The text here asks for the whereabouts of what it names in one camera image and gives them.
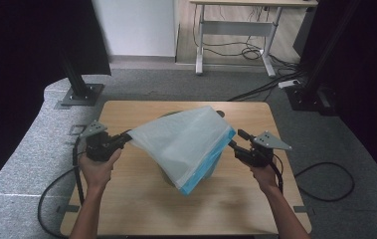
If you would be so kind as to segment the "white power strip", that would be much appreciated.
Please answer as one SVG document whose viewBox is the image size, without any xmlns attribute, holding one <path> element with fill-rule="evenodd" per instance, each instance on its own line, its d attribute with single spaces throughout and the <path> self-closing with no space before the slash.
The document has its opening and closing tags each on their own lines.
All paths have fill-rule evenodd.
<svg viewBox="0 0 377 239">
<path fill-rule="evenodd" d="M 289 87 L 298 86 L 298 85 L 300 85 L 299 80 L 289 80 L 289 81 L 283 81 L 283 82 L 278 83 L 278 87 L 280 89 L 289 88 Z"/>
</svg>

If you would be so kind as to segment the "person's right hand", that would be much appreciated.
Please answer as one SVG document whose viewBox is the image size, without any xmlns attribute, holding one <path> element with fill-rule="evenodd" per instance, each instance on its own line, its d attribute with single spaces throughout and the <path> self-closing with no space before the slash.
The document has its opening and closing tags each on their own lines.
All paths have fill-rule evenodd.
<svg viewBox="0 0 377 239">
<path fill-rule="evenodd" d="M 264 194 L 268 194 L 278 188 L 276 174 L 269 165 L 266 167 L 251 167 L 250 172 Z"/>
</svg>

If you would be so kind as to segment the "person's left hand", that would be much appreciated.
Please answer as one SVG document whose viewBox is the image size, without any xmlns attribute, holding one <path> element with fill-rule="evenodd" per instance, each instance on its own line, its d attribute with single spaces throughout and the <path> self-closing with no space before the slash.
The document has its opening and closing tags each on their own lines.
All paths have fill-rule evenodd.
<svg viewBox="0 0 377 239">
<path fill-rule="evenodd" d="M 113 165 L 118 161 L 121 149 L 117 149 L 107 161 L 94 161 L 85 153 L 79 159 L 79 166 L 86 180 L 88 191 L 104 191 L 110 181 Z"/>
</svg>

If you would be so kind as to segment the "left black stand base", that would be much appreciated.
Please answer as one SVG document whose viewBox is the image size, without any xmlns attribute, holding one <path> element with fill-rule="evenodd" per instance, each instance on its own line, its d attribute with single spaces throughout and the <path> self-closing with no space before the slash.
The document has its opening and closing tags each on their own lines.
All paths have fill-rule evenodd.
<svg viewBox="0 0 377 239">
<path fill-rule="evenodd" d="M 72 63 L 67 53 L 60 51 L 61 66 L 66 74 L 71 87 L 62 99 L 61 105 L 64 107 L 71 106 L 87 106 L 93 107 L 100 96 L 103 84 L 87 84 L 83 75 L 78 71 L 77 67 Z"/>
</svg>

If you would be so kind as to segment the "white bag with blue band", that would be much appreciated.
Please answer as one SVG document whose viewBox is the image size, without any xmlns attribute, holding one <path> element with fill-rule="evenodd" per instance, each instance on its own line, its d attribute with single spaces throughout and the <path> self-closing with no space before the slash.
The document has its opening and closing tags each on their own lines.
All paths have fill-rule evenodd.
<svg viewBox="0 0 377 239">
<path fill-rule="evenodd" d="M 235 130 L 210 106 L 155 119 L 128 132 L 174 186 L 189 195 L 209 177 Z"/>
</svg>

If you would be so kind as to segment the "black stand with black base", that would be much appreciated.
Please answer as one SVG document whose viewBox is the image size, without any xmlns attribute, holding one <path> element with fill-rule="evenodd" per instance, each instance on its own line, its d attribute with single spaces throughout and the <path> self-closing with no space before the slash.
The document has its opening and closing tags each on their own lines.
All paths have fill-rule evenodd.
<svg viewBox="0 0 377 239">
<path fill-rule="evenodd" d="M 334 56 L 335 47 L 360 2 L 361 0 L 319 0 L 318 6 L 306 14 L 304 22 L 308 25 L 308 32 L 299 63 L 304 85 L 285 91 L 294 111 L 324 110 L 318 94 L 323 71 L 328 69 L 329 59 Z"/>
</svg>

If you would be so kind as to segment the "white partition panel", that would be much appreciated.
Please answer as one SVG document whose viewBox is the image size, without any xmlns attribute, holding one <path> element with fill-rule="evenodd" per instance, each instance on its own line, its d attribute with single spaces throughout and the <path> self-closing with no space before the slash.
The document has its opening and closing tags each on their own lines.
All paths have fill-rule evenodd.
<svg viewBox="0 0 377 239">
<path fill-rule="evenodd" d="M 111 56 L 175 57 L 177 0 L 93 0 Z"/>
</svg>

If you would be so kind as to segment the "white metal frame desk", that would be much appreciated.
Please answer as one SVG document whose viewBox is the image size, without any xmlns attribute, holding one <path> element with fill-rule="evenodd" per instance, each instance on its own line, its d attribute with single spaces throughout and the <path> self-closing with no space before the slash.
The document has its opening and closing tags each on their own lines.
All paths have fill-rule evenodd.
<svg viewBox="0 0 377 239">
<path fill-rule="evenodd" d="M 266 40 L 264 48 L 260 50 L 260 54 L 268 76 L 271 78 L 273 78 L 276 73 L 271 63 L 270 49 L 279 26 L 283 9 L 286 7 L 315 8 L 318 5 L 316 0 L 189 0 L 189 2 L 200 7 L 200 17 L 198 21 L 199 30 L 197 34 L 199 43 L 195 63 L 195 73 L 197 75 L 203 74 L 204 35 L 259 36 L 264 37 Z M 276 7 L 276 16 L 272 22 L 264 23 L 206 20 L 206 7 L 213 5 Z"/>
</svg>

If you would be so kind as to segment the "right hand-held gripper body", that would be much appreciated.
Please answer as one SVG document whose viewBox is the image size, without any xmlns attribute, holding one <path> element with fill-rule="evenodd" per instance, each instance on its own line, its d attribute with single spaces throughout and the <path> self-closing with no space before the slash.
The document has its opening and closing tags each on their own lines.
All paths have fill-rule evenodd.
<svg viewBox="0 0 377 239">
<path fill-rule="evenodd" d="M 275 149 L 291 150 L 290 145 L 267 130 L 254 137 L 254 141 L 250 142 L 251 148 L 241 148 L 239 153 L 239 160 L 248 166 L 266 167 L 273 161 Z"/>
</svg>

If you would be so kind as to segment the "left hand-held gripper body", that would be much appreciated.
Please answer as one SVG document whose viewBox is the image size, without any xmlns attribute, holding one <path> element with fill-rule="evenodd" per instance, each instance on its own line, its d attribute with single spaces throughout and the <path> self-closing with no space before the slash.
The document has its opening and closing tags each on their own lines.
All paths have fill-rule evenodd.
<svg viewBox="0 0 377 239">
<path fill-rule="evenodd" d="M 105 125 L 95 120 L 80 134 L 86 141 L 86 153 L 91 160 L 108 161 L 118 148 L 123 148 L 122 136 L 111 136 L 106 130 Z"/>
</svg>

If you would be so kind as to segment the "dark curtain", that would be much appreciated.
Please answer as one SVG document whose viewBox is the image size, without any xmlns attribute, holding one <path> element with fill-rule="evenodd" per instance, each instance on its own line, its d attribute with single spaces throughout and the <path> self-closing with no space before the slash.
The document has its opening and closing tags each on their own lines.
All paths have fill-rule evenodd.
<svg viewBox="0 0 377 239">
<path fill-rule="evenodd" d="M 67 67 L 110 73 L 93 0 L 0 0 L 0 169 Z"/>
<path fill-rule="evenodd" d="M 323 71 L 319 89 L 377 162 L 377 0 L 361 0 Z"/>
</svg>

